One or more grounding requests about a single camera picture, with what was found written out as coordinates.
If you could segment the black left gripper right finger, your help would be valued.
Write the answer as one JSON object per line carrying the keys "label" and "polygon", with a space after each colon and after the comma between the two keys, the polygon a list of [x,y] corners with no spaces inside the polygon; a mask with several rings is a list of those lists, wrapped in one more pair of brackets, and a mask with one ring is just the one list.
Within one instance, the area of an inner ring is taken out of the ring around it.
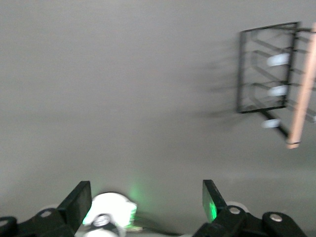
{"label": "black left gripper right finger", "polygon": [[306,234],[288,215],[266,212],[257,218],[236,205],[228,205],[213,180],[202,182],[202,205],[208,222],[195,237],[305,237]]}

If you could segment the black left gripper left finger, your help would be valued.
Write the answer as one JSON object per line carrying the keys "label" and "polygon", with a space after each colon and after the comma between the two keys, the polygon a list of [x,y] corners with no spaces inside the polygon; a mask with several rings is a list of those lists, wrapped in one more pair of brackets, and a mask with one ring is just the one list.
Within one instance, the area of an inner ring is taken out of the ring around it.
{"label": "black left gripper left finger", "polygon": [[25,222],[0,218],[2,237],[74,237],[92,205],[91,184],[81,181],[56,207],[38,212]]}

